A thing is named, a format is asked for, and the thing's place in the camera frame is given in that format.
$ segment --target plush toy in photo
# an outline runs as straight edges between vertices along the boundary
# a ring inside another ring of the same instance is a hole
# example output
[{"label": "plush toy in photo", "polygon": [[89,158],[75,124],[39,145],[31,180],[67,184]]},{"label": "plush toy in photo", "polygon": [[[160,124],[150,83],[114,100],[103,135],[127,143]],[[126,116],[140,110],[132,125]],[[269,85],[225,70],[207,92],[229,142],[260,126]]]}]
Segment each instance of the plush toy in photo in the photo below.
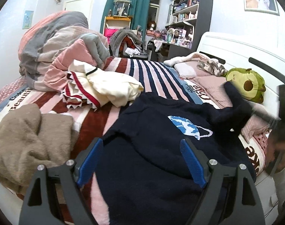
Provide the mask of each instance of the plush toy in photo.
[{"label": "plush toy in photo", "polygon": [[265,80],[251,68],[232,68],[225,77],[227,81],[234,84],[246,100],[256,103],[264,102]]},{"label": "plush toy in photo", "polygon": [[258,8],[258,2],[256,0],[246,0],[246,8]]}]

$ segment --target pillow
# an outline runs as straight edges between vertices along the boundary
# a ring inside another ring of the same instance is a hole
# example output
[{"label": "pillow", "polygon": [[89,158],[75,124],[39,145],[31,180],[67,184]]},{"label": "pillow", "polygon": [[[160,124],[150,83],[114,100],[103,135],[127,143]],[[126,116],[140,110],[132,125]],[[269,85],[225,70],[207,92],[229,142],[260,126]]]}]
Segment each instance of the pillow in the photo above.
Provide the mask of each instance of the pillow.
[{"label": "pillow", "polygon": [[[195,77],[192,81],[203,87],[212,101],[220,108],[232,106],[232,103],[222,86],[222,84],[226,82],[224,77],[211,75],[206,77]],[[257,103],[254,103],[253,105],[253,107],[256,107],[257,109],[260,107],[266,112],[264,106]],[[260,134],[267,128],[268,125],[265,121],[253,115],[243,127],[241,134],[244,136],[245,140],[249,142],[253,135]]]},{"label": "pillow", "polygon": [[225,77],[235,85],[243,98],[257,103],[264,102],[265,80],[251,68],[232,68]]},{"label": "pillow", "polygon": [[210,73],[197,68],[199,58],[197,60],[178,63],[174,65],[175,70],[179,73],[182,79],[193,79],[197,76],[209,76]]}]

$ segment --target metal screw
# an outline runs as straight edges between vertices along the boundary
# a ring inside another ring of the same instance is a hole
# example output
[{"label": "metal screw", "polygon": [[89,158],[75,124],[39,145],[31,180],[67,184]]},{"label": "metal screw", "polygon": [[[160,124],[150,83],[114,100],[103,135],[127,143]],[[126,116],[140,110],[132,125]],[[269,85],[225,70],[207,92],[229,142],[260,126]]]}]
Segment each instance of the metal screw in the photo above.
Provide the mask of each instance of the metal screw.
[{"label": "metal screw", "polygon": [[215,160],[215,159],[210,159],[210,160],[209,160],[209,164],[212,165],[212,166],[215,166],[217,163],[218,163],[218,162],[217,162],[217,160]]},{"label": "metal screw", "polygon": [[42,164],[41,164],[41,165],[38,165],[38,167],[37,167],[37,170],[38,170],[38,171],[42,171],[43,169],[44,169],[44,165],[42,165]]},{"label": "metal screw", "polygon": [[245,164],[240,164],[240,169],[242,169],[242,170],[246,170],[247,169],[247,166],[245,165]]},{"label": "metal screw", "polygon": [[75,163],[74,160],[68,160],[68,161],[66,162],[66,164],[67,164],[68,166],[72,166],[72,165],[74,165],[74,163]]}]

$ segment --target person's hand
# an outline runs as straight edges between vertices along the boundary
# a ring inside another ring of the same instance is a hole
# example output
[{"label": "person's hand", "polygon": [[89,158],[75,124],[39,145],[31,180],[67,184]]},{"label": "person's hand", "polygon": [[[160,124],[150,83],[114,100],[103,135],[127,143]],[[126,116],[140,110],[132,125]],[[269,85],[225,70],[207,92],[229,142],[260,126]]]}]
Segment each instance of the person's hand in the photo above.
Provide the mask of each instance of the person's hand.
[{"label": "person's hand", "polygon": [[276,173],[282,171],[285,168],[285,141],[275,142],[273,136],[268,138],[267,154],[266,154],[266,165],[275,160],[275,151],[284,151],[283,157],[276,167]]}]

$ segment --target pink box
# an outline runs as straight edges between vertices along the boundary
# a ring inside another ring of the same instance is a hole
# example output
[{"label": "pink box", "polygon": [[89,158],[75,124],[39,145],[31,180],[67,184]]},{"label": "pink box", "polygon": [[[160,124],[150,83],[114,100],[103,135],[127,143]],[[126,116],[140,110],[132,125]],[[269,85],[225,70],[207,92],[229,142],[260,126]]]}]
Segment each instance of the pink box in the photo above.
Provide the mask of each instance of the pink box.
[{"label": "pink box", "polygon": [[110,38],[112,37],[112,35],[118,31],[118,29],[105,29],[104,30],[104,36],[107,37],[108,43],[110,43]]}]

